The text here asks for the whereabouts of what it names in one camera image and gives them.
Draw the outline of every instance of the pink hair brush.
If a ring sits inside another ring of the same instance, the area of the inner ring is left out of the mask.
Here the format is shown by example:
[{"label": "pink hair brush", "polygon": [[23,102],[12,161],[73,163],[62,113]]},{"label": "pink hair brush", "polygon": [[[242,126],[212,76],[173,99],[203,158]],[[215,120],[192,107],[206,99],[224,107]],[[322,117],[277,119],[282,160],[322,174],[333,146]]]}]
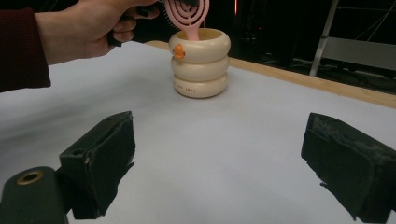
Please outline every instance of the pink hair brush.
[{"label": "pink hair brush", "polygon": [[198,29],[209,10],[209,0],[163,0],[169,20],[186,33],[188,40],[199,40]]}]

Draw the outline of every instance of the sleeve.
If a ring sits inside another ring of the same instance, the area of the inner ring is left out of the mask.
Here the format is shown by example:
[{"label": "sleeve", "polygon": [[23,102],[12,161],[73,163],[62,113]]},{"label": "sleeve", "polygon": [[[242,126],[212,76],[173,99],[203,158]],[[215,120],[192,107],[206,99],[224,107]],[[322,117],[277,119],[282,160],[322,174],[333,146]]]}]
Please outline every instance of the sleeve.
[{"label": "sleeve", "polygon": [[0,10],[0,92],[49,86],[35,13],[30,8]]}]

